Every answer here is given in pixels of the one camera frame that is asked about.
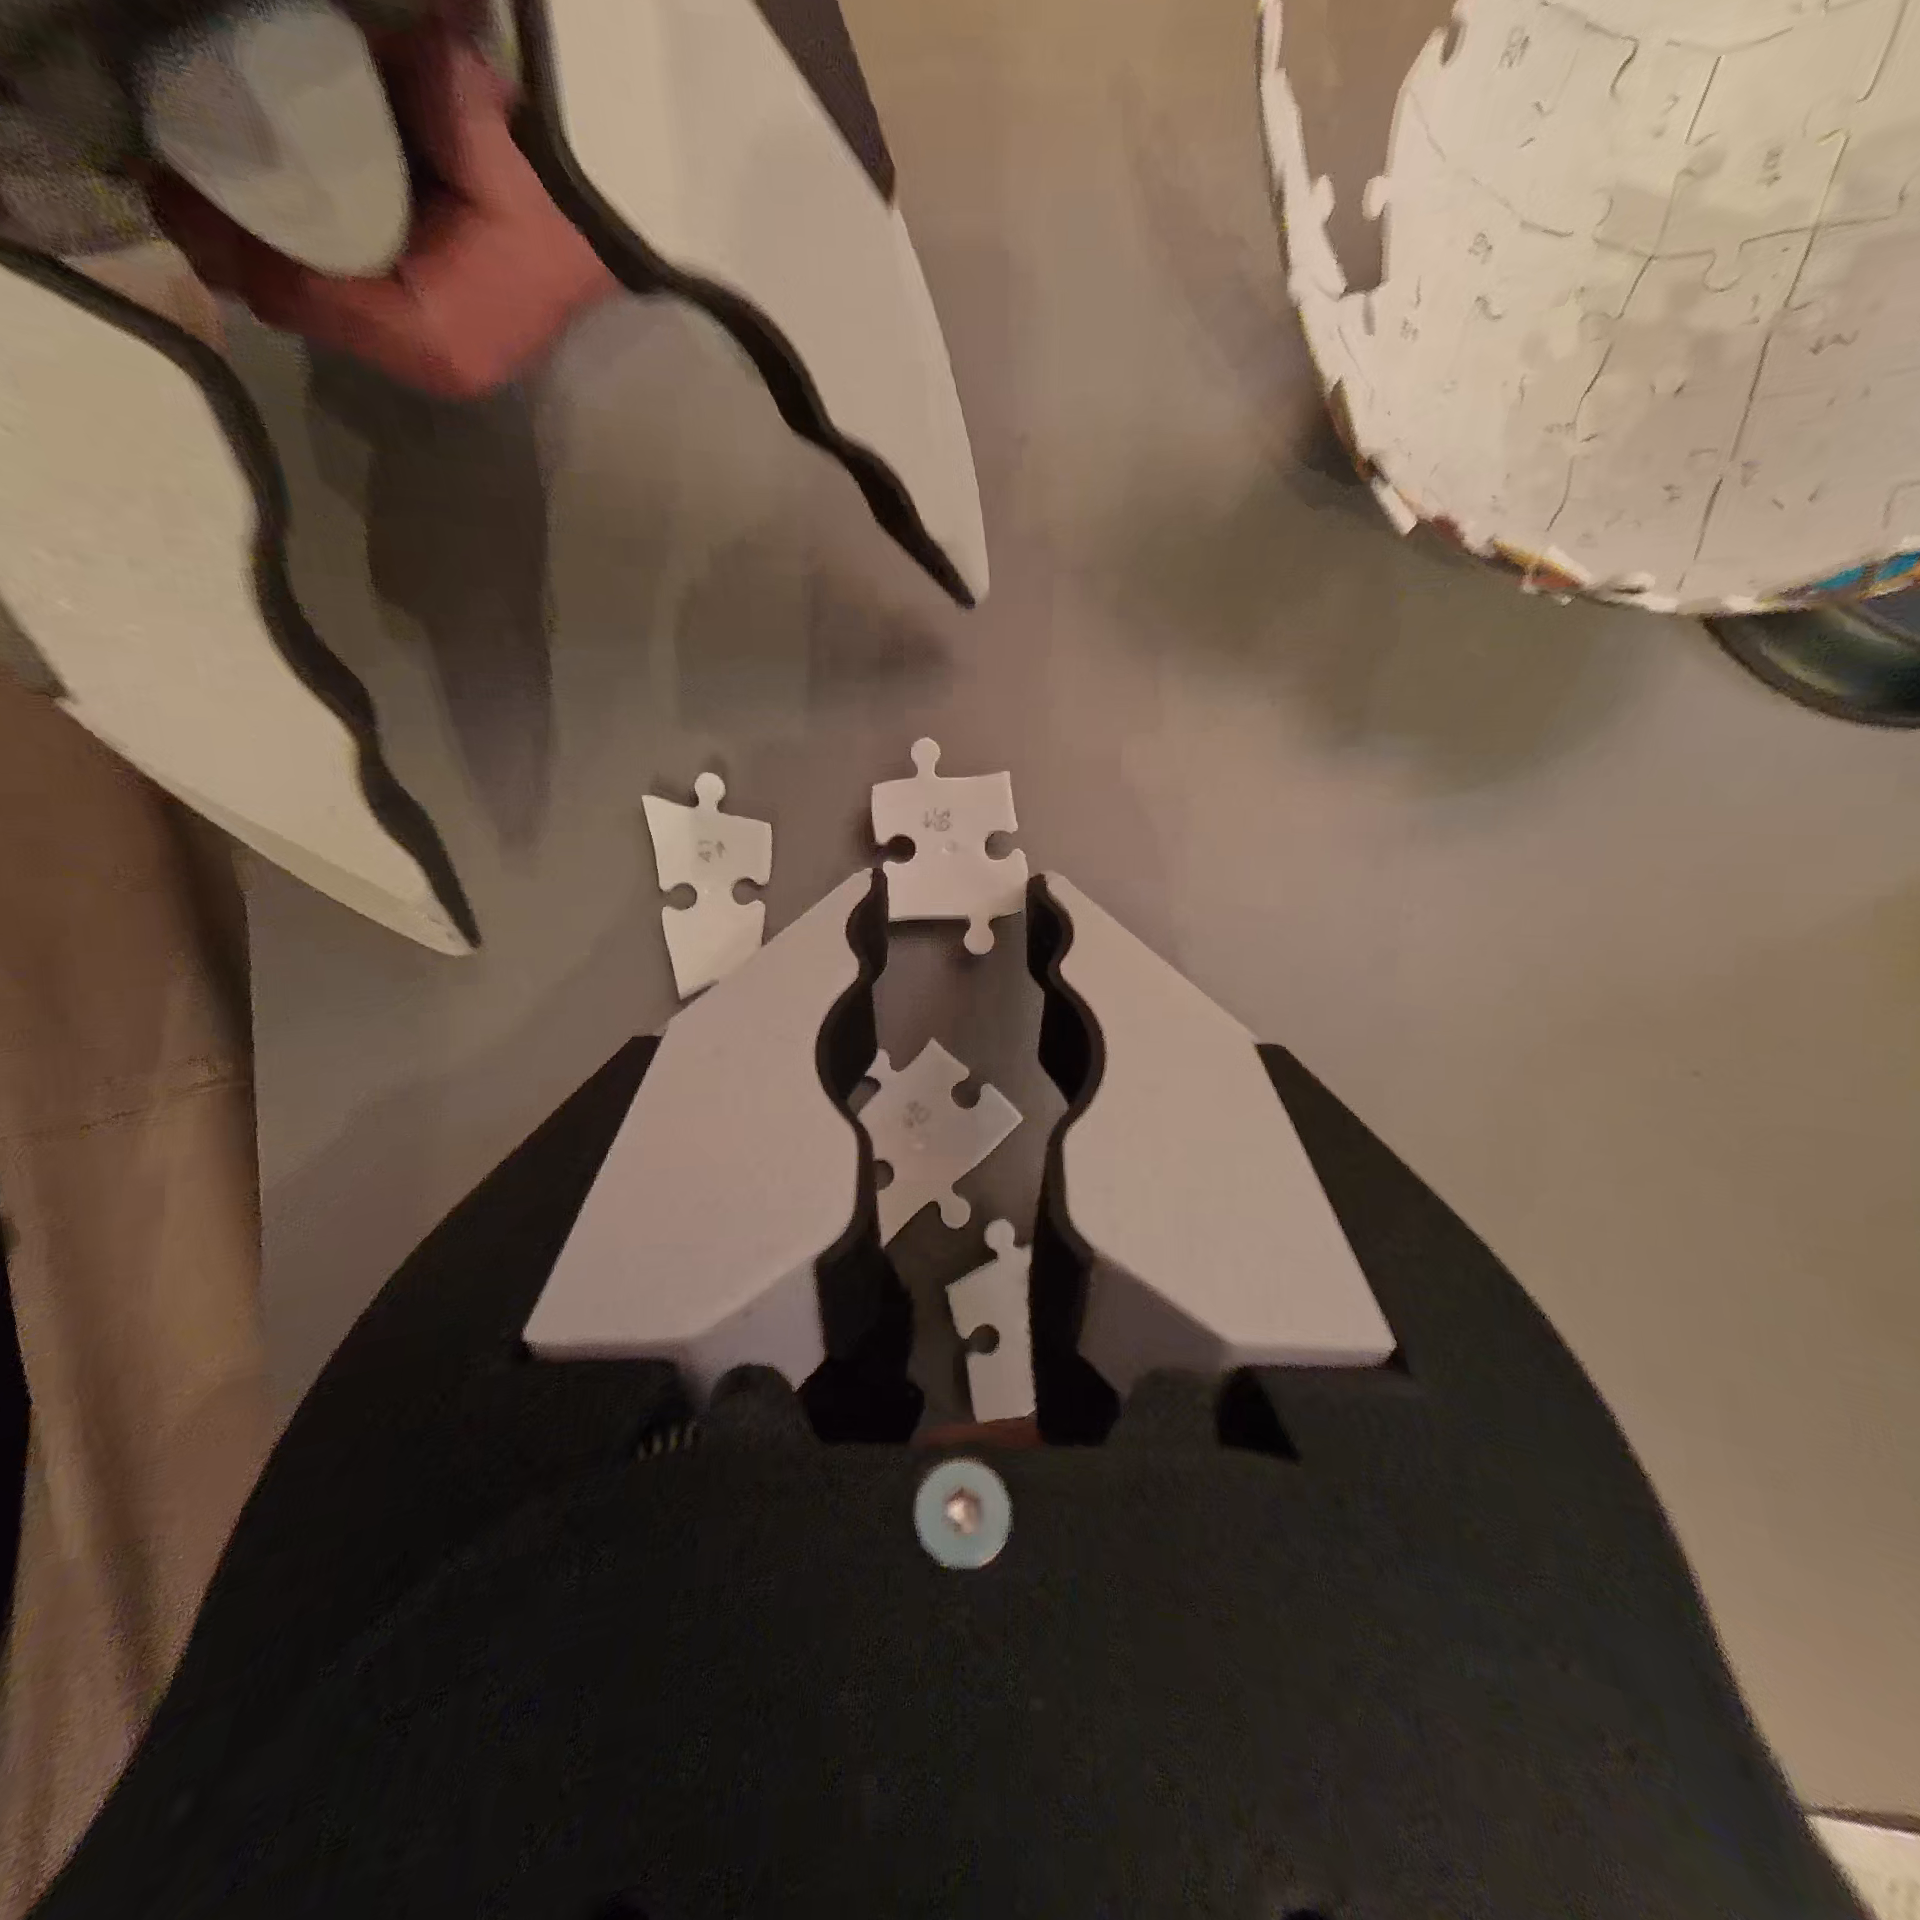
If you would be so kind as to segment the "partly built puzzle ball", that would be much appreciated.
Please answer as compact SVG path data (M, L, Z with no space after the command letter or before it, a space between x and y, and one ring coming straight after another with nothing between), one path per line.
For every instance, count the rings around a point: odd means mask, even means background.
M1916 589L1917 10L1260 6L1288 297L1384 514L1679 616Z

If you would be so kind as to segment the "white instruction sheet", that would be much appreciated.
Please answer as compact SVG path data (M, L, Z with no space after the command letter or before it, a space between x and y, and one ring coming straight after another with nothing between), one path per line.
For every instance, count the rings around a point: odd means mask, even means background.
M1917 1815L1814 1807L1814 1833L1875 1918L1917 1918Z

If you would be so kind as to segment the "black round puzzle stand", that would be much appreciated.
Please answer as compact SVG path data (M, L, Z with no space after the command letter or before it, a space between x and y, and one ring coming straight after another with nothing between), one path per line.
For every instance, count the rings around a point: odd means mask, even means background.
M1800 709L1865 729L1917 730L1917 589L1705 627L1749 677Z

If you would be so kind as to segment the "person's beige trousers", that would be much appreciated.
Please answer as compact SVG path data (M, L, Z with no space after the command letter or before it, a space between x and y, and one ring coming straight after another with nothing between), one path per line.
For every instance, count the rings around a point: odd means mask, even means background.
M229 846L4 693L6 1914L132 1758L271 1452L247 911Z

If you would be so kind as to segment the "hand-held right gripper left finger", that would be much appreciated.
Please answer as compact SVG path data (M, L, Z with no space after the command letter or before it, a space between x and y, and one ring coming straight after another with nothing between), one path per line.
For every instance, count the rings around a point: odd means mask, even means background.
M662 1361L708 1403L779 1372L822 1440L906 1440L913 1306L850 1096L876 1059L879 869L662 1031L524 1324L543 1361Z

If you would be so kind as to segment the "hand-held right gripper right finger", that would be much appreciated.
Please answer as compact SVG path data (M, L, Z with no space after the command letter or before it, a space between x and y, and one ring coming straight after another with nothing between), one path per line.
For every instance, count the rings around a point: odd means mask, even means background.
M1396 1338L1255 1033L1063 870L1027 888L1064 1114L1034 1217L1040 1428L1097 1443L1153 1372L1372 1371Z

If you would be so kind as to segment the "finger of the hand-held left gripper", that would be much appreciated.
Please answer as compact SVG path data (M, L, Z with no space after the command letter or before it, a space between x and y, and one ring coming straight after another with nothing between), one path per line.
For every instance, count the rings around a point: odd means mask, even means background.
M252 394L184 325L6 244L6 614L56 701L163 793L440 954L482 930L371 695L309 620Z
M836 2L517 6L523 132L632 294L700 309L960 607L989 593L974 441Z

